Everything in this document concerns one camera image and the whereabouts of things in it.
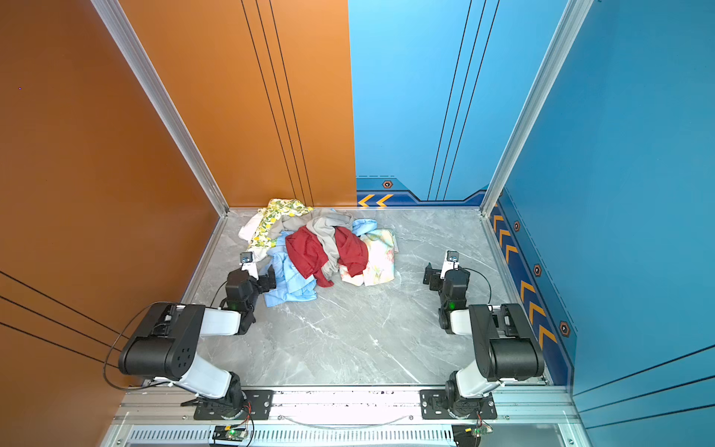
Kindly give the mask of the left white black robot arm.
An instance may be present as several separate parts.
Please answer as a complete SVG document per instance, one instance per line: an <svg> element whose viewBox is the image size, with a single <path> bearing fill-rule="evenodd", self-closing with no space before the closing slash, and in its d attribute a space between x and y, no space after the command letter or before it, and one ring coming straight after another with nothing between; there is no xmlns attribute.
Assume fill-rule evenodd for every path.
<svg viewBox="0 0 715 447"><path fill-rule="evenodd" d="M243 388L235 372L221 369L197 354L202 337L245 335L256 322L260 295L277 287L273 268L254 277L245 269L227 276L226 297L218 307L155 303L128 339L118 358L124 375L156 379L194 395L197 420L266 420L274 392Z"/></svg>

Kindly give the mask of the light blue shirt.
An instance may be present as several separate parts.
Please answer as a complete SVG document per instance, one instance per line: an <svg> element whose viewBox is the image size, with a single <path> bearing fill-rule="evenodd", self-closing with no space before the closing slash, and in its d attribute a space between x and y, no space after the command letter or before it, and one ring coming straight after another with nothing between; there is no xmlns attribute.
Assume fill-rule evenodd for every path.
<svg viewBox="0 0 715 447"><path fill-rule="evenodd" d="M277 238L276 247L269 251L271 257L271 266L275 269L277 277L277 288L264 294L266 306L278 307L286 303L305 303L311 302L318 298L317 281L310 277L305 279L295 268L290 260L286 249L286 236L295 233L293 231L283 231ZM340 276L338 272L331 278L333 286L335 276Z"/></svg>

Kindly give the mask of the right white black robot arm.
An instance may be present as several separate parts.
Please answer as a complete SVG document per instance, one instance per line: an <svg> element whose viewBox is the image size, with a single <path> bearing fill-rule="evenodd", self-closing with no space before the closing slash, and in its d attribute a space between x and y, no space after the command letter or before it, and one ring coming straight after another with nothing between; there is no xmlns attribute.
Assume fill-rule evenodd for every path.
<svg viewBox="0 0 715 447"><path fill-rule="evenodd" d="M473 360L452 372L443 390L422 390L426 420L495 420L493 393L508 384L541 377L546 368L531 324L518 304L467 303L471 271L447 263L425 269L423 283L439 294L439 326L449 335L468 337Z"/></svg>

